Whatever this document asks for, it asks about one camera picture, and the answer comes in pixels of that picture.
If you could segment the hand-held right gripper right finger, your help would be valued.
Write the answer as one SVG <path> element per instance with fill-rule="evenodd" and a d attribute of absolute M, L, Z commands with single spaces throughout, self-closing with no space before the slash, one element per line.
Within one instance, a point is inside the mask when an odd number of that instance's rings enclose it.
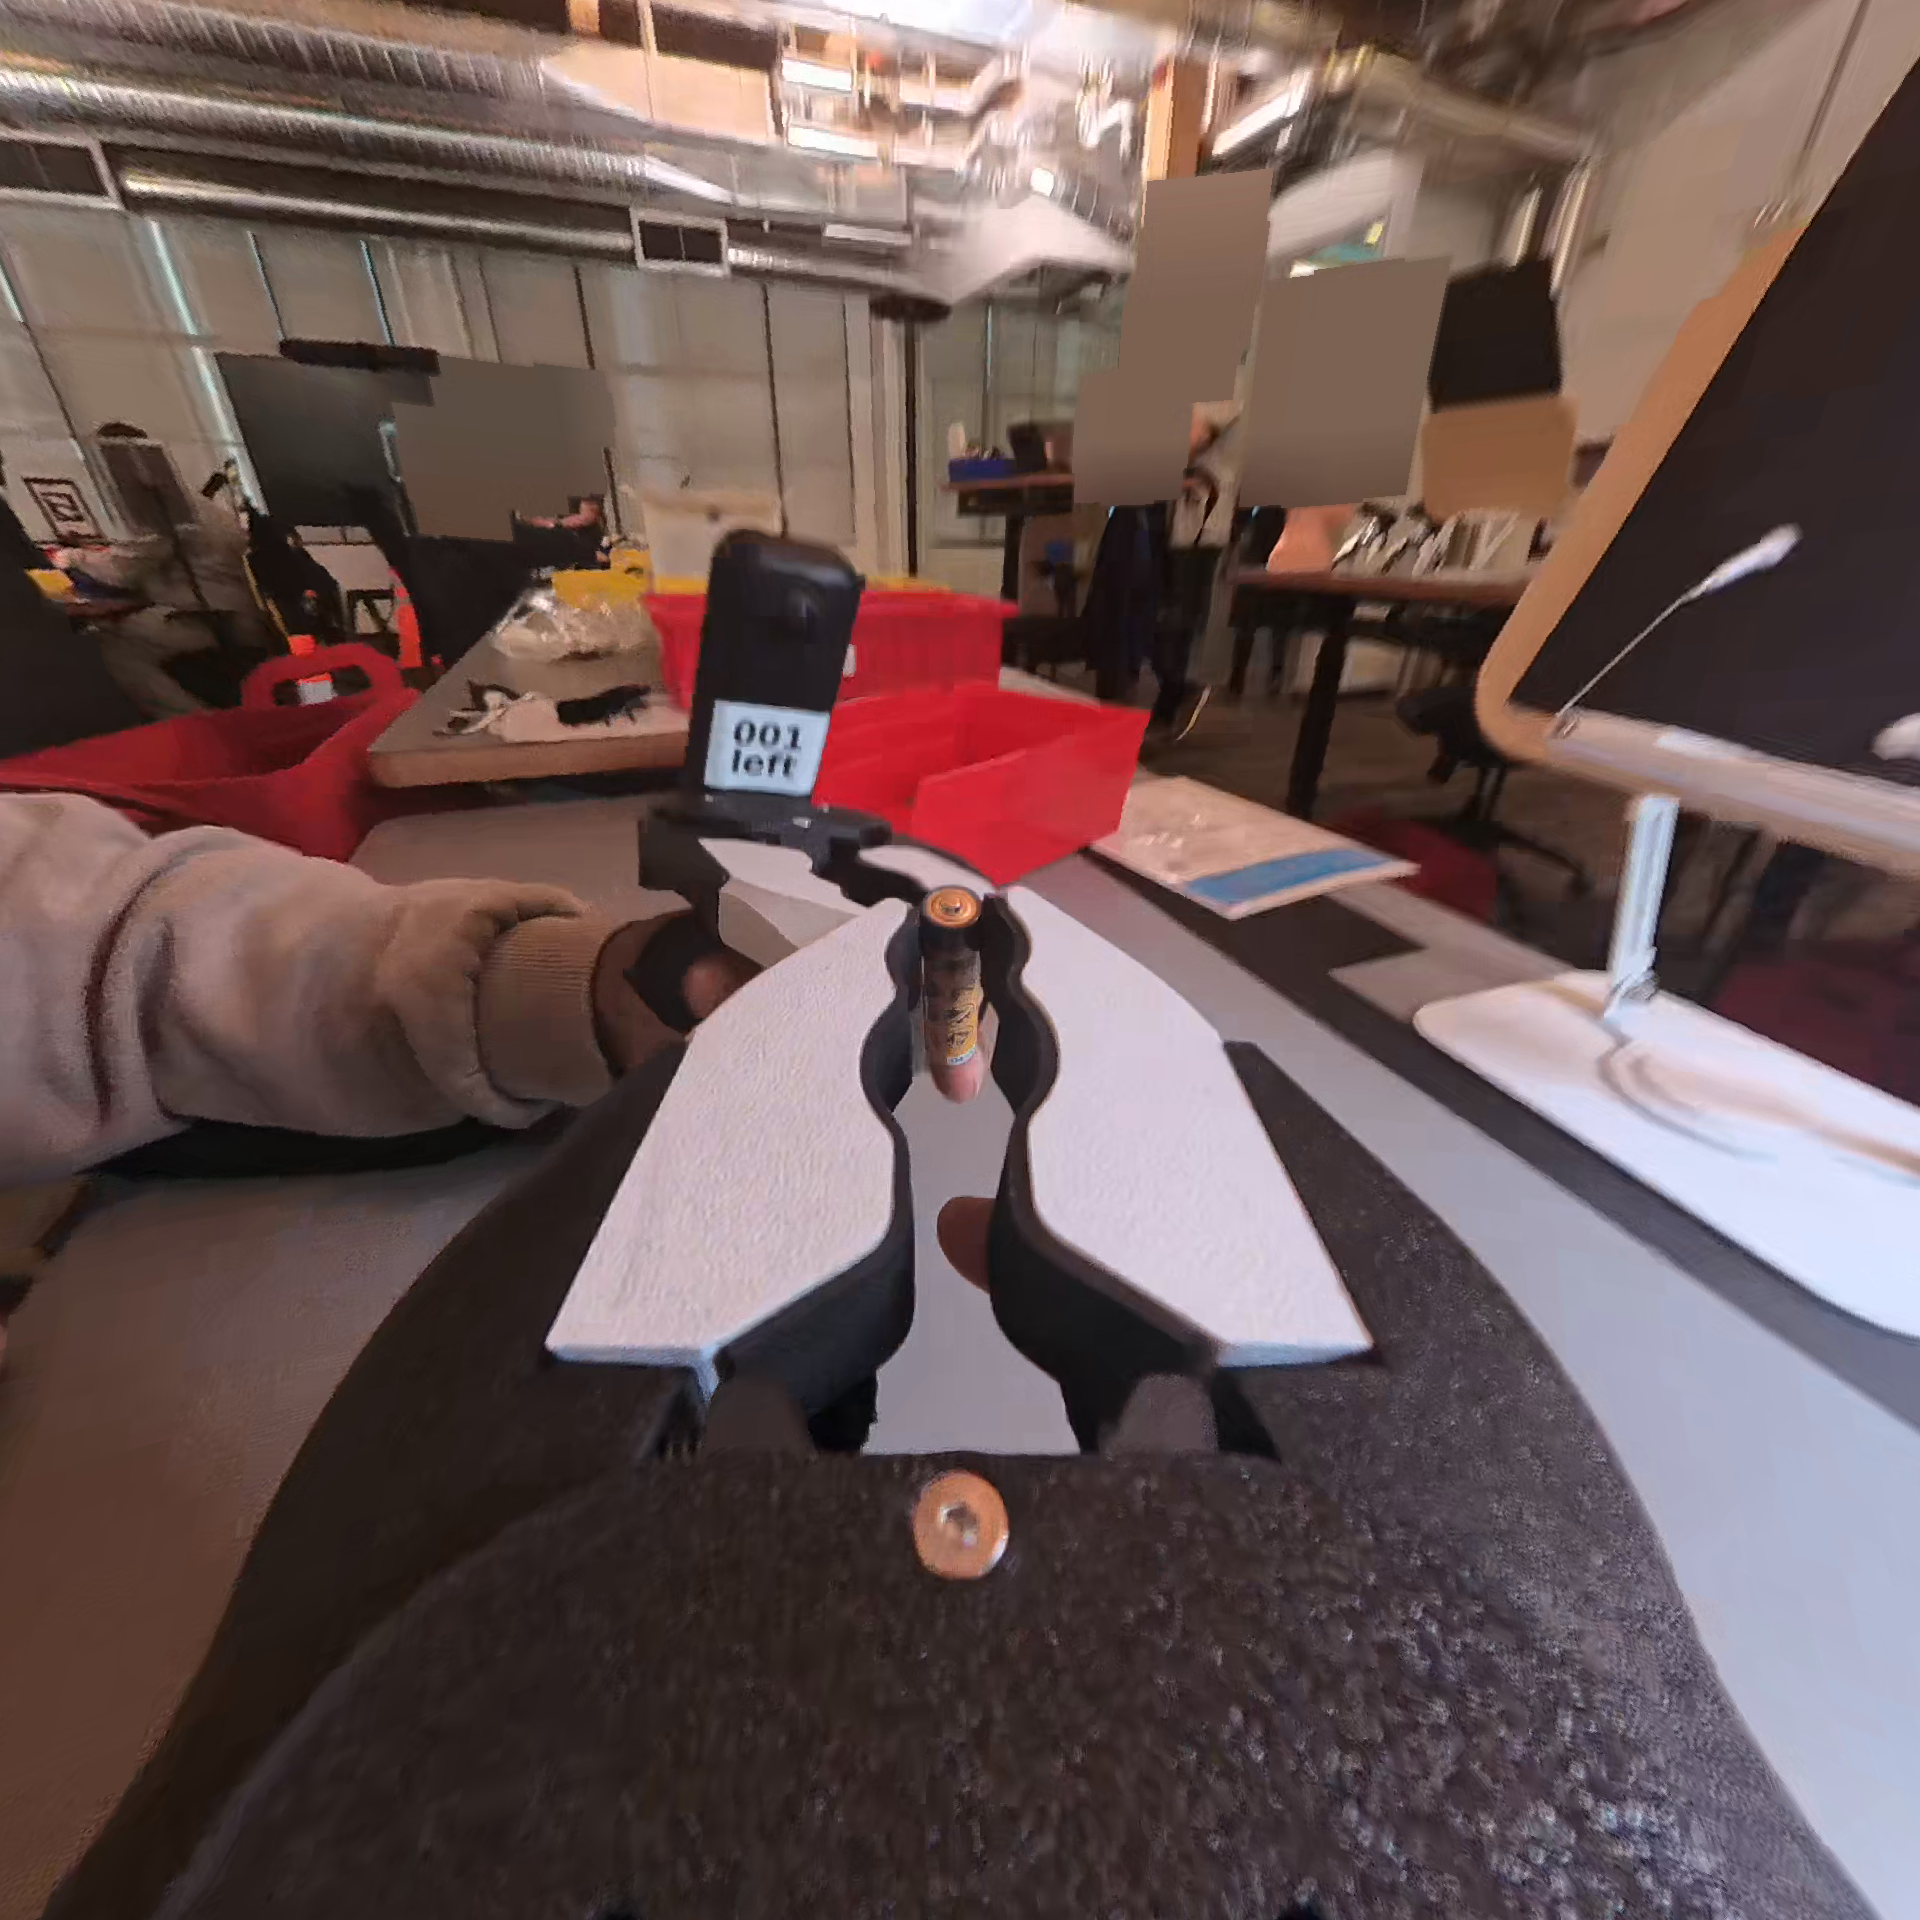
<path fill-rule="evenodd" d="M 1363 1330 L 1280 1157 L 1284 1073 L 1150 961 L 1043 899 L 993 898 L 993 1322 L 1098 1451 L 1152 1376 L 1265 1451 L 1249 1376 L 1371 1363 Z"/>

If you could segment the red plastic bin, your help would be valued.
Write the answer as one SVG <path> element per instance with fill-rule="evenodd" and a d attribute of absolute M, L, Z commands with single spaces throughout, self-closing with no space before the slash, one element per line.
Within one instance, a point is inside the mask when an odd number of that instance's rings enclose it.
<path fill-rule="evenodd" d="M 1144 728 L 1144 708 L 1049 691 L 874 691 L 835 708 L 817 800 L 1019 886 L 1119 836 Z"/>

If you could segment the black copper battery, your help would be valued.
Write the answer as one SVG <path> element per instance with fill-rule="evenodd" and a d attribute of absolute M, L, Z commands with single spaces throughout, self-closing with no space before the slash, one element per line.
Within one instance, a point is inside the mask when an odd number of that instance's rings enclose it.
<path fill-rule="evenodd" d="M 991 1081 L 984 1009 L 984 898 L 936 886 L 920 899 L 920 1045 L 948 1105 L 972 1105 Z"/>

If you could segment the black office chair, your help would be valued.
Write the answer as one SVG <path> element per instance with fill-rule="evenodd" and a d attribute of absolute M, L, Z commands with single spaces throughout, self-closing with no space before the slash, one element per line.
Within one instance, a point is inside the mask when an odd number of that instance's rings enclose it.
<path fill-rule="evenodd" d="M 1472 679 L 1437 679 L 1437 683 L 1404 691 L 1394 720 L 1407 736 L 1432 742 L 1432 767 L 1428 767 L 1432 784 L 1453 784 L 1457 770 L 1476 777 L 1472 800 L 1437 822 L 1457 845 L 1472 845 L 1495 864 L 1500 864 L 1500 850 L 1524 850 L 1524 860 L 1561 873 L 1576 899 L 1594 898 L 1594 873 L 1576 850 L 1558 850 L 1558 845 L 1500 822 L 1500 789 L 1513 777 L 1513 762 L 1485 736 Z"/>

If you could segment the person's dark pants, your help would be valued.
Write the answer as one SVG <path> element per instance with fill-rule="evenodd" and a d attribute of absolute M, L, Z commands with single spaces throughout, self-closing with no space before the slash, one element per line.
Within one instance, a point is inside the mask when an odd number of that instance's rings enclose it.
<path fill-rule="evenodd" d="M 552 1111 L 532 1132 L 499 1132 L 482 1117 L 460 1117 L 444 1132 L 416 1136 L 304 1136 L 304 1132 L 258 1132 L 258 1123 L 185 1123 L 177 1136 L 124 1151 L 85 1178 L 129 1178 L 129 1184 L 235 1184 L 235 1178 L 355 1178 L 355 1175 L 416 1175 L 416 1166 L 460 1166 L 489 1151 L 552 1143 L 572 1123 L 572 1111 Z"/>

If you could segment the brown wooden desk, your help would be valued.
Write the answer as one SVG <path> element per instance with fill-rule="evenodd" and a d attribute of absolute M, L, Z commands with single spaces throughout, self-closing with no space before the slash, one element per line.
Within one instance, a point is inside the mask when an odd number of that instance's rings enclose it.
<path fill-rule="evenodd" d="M 1308 604 L 1308 639 L 1318 639 L 1318 667 L 1300 691 L 1300 720 L 1289 748 L 1289 777 L 1284 777 L 1284 817 L 1318 822 L 1321 770 L 1330 770 L 1330 742 L 1331 742 L 1331 708 L 1338 708 L 1338 679 L 1349 654 L 1357 639 L 1357 611 L 1381 604 L 1389 623 L 1371 642 L 1417 647 L 1404 639 L 1407 611 L 1495 611 L 1507 616 L 1536 569 L 1524 573 L 1331 573 L 1331 569 L 1230 569 L 1230 616 L 1239 623 L 1239 599 L 1300 599 Z"/>

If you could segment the white paper with blue band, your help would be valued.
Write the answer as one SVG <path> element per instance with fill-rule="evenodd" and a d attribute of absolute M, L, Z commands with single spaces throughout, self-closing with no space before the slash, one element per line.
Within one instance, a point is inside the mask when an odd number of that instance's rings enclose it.
<path fill-rule="evenodd" d="M 1417 860 L 1357 845 L 1196 777 L 1152 770 L 1131 777 L 1119 830 L 1086 850 L 1215 918 L 1253 918 L 1357 886 L 1419 880 Z"/>

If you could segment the metal air duct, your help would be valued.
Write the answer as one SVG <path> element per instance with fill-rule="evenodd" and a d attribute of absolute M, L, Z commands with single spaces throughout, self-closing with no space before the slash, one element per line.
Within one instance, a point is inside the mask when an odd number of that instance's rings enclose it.
<path fill-rule="evenodd" d="M 972 303 L 1121 277 L 1144 58 L 1073 5 L 9 0 L 9 190 Z"/>

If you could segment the clear plastic bag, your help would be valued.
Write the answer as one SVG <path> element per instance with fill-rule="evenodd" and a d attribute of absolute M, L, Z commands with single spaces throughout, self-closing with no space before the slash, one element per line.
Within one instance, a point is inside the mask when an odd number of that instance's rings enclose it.
<path fill-rule="evenodd" d="M 519 596 L 489 631 L 509 658 L 644 658 L 661 654 L 661 631 L 644 599 L 561 599 L 557 584 Z"/>

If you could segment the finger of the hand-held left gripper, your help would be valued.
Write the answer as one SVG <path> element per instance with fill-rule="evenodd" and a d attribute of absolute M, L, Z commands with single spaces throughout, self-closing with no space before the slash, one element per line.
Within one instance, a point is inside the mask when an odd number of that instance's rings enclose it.
<path fill-rule="evenodd" d="M 927 907 L 927 898 L 966 898 L 972 907 L 984 907 L 991 880 L 912 838 L 860 845 L 860 907 L 874 899 Z"/>
<path fill-rule="evenodd" d="M 722 873 L 712 926 L 754 972 L 771 972 L 865 914 L 838 886 L 817 880 L 796 845 L 706 838 L 706 850 Z"/>

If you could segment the tall wooden desk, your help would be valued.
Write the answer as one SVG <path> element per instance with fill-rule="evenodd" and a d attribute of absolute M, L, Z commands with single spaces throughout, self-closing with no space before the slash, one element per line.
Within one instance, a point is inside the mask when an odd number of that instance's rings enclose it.
<path fill-rule="evenodd" d="M 1000 516 L 1000 599 L 1019 604 L 1019 543 L 1033 516 L 1073 515 L 1068 469 L 948 469 L 936 484 L 966 516 Z"/>

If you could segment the person's left hand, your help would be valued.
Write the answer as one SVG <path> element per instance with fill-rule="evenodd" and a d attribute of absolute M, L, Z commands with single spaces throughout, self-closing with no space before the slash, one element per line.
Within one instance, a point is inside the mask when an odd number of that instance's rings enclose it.
<path fill-rule="evenodd" d="M 608 1069 L 638 1073 L 754 975 L 761 961 L 722 943 L 691 907 L 615 926 L 593 961 L 593 1040 Z"/>

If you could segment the beige cardboard sheet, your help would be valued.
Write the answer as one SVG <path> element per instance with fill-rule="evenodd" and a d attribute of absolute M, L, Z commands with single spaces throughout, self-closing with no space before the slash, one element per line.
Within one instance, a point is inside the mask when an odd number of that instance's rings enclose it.
<path fill-rule="evenodd" d="M 1522 396 L 1437 407 L 1419 421 L 1419 506 L 1446 526 L 1457 515 L 1558 516 L 1576 469 L 1576 404 Z"/>

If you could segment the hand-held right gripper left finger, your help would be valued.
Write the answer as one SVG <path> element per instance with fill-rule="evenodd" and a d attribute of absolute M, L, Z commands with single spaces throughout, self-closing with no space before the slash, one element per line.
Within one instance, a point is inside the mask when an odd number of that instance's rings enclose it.
<path fill-rule="evenodd" d="M 912 914 L 860 907 L 706 1017 L 546 1336 L 561 1363 L 779 1383 L 825 1417 L 912 1330 Z"/>

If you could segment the large black screen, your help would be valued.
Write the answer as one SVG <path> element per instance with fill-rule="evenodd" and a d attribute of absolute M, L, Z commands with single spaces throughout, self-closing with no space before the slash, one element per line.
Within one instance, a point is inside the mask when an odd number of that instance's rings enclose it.
<path fill-rule="evenodd" d="M 365 502 L 395 506 L 395 407 L 431 404 L 431 348 L 286 340 L 274 359 L 219 354 L 258 506 L 286 526 L 365 526 Z"/>

